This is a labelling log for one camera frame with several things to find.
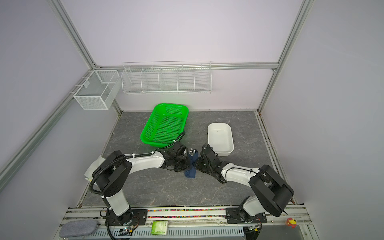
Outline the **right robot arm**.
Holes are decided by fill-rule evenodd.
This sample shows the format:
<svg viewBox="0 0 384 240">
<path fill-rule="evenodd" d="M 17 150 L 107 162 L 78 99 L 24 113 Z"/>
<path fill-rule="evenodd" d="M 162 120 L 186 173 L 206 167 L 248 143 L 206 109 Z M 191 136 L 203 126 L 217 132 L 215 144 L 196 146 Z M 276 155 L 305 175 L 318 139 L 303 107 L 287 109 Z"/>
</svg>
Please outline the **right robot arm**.
<svg viewBox="0 0 384 240">
<path fill-rule="evenodd" d="M 222 184 L 234 182 L 252 189 L 252 197 L 245 198 L 237 208 L 227 210 L 227 220 L 235 223 L 257 220 L 262 224 L 260 215 L 264 213 L 280 217 L 294 196 L 292 187 L 271 166 L 246 168 L 221 161 L 208 144 L 203 145 L 201 156 L 193 166 Z"/>
</svg>

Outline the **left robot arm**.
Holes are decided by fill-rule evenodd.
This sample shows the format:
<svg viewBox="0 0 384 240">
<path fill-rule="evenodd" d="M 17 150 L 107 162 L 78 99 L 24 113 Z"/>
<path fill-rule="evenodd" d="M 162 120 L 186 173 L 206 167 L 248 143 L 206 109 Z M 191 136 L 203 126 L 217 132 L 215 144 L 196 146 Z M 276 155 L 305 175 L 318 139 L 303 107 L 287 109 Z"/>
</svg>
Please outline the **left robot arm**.
<svg viewBox="0 0 384 240">
<path fill-rule="evenodd" d="M 112 152 L 107 158 L 95 161 L 85 174 L 90 181 L 88 192 L 98 195 L 107 206 L 107 215 L 113 213 L 118 225 L 132 224 L 135 214 L 123 192 L 129 175 L 147 170 L 164 169 L 183 172 L 191 168 L 188 148 L 181 143 L 185 133 L 173 142 L 150 153 L 125 155 Z"/>
</svg>

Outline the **dark blue paper napkin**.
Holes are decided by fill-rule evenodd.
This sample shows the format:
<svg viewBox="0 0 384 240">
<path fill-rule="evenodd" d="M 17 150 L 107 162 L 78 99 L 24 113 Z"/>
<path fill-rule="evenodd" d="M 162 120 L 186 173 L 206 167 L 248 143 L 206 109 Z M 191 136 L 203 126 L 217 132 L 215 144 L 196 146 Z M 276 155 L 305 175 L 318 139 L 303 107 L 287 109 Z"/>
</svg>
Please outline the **dark blue paper napkin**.
<svg viewBox="0 0 384 240">
<path fill-rule="evenodd" d="M 188 159 L 189 159 L 189 168 L 187 170 L 185 170 L 184 174 L 185 174 L 185 177 L 186 178 L 189 178 L 189 179 L 194 179 L 195 176 L 196 176 L 196 163 L 197 163 L 197 160 L 199 158 L 199 152 L 198 153 L 194 153 L 193 156 L 191 156 L 189 153 L 188 153 Z"/>
</svg>

